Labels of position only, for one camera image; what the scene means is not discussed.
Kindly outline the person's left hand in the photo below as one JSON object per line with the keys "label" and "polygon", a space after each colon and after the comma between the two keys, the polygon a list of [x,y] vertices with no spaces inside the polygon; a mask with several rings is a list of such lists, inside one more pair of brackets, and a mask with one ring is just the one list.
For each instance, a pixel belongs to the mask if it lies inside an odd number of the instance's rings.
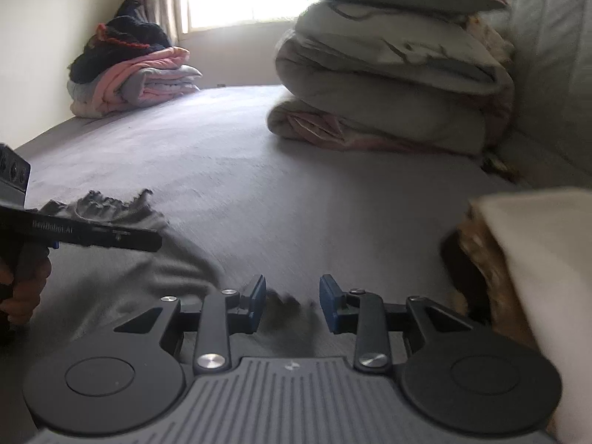
{"label": "person's left hand", "polygon": [[9,267],[1,262],[1,285],[12,289],[12,296],[1,303],[1,312],[11,325],[24,326],[30,321],[50,274],[51,263],[47,257],[37,263],[32,277],[24,281],[16,281]]}

